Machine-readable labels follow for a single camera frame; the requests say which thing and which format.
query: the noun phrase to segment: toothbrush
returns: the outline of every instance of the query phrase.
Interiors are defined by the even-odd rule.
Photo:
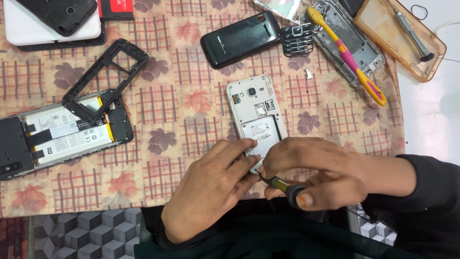
[[[371,95],[372,99],[375,100],[380,106],[386,105],[386,98],[383,93],[379,90],[378,87],[375,86],[372,81],[359,69],[358,65],[353,58],[353,55],[347,49],[345,44],[343,44],[342,40],[337,37],[337,35],[331,30],[331,28],[324,22],[324,18],[321,13],[309,6],[307,7],[307,14],[312,20],[312,22],[322,26],[325,31],[331,36],[331,38],[335,41],[335,45],[339,49],[340,57],[343,61],[348,65],[348,67],[355,73],[358,77],[359,81],[361,81],[362,85],[366,89],[366,91]]]

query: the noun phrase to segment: checkered tablecloth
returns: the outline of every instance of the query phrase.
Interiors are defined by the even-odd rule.
[[[388,105],[379,107],[363,88],[350,87],[318,49],[309,57],[288,59],[276,46],[213,70],[200,37],[261,12],[252,0],[133,2],[135,21],[107,22],[104,46],[32,53],[6,41],[0,5],[0,49],[7,51],[0,53],[0,118],[59,102],[115,39],[128,39],[150,56],[123,92],[134,140],[0,182],[0,217],[165,204],[191,162],[218,139],[236,139],[227,84],[260,74],[274,83],[289,136],[319,136],[369,155],[404,152],[401,99],[390,56],[371,78],[387,96]],[[117,62],[132,64],[121,54]],[[313,79],[306,79],[305,68]],[[114,88],[122,78],[116,69],[103,69],[88,92]],[[296,170],[283,177],[305,180],[313,173]],[[259,182],[243,198],[263,198],[263,188]]]

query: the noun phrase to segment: black clothing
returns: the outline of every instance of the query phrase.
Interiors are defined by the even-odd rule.
[[[142,208],[155,244],[135,246],[136,258],[460,258],[460,166],[432,157],[399,155],[415,168],[407,197],[370,194],[362,202],[371,220],[397,232],[394,247],[305,219],[286,198],[241,201],[209,229],[171,243],[161,222],[163,206]],[[322,221],[324,214],[314,215]]]

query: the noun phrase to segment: black keypad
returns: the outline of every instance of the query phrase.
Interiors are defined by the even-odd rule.
[[[313,51],[313,35],[310,24],[284,27],[283,52],[287,57],[308,55]]]

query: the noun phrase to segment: battery label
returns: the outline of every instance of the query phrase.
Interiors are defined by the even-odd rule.
[[[268,123],[259,123],[251,126],[251,133],[253,134],[253,139],[257,141],[262,141],[273,137],[273,131],[271,130]]]
[[[85,105],[95,110],[99,108],[97,98],[91,98],[91,101]],[[33,118],[26,118],[28,125],[35,125],[36,131],[32,135],[49,129],[53,138],[55,137],[35,146],[37,151],[43,150],[45,154],[45,157],[37,160],[38,164],[66,158],[112,142],[107,125],[98,124],[99,126],[79,131],[78,120],[80,118],[64,107],[58,107],[53,111],[39,112]]]

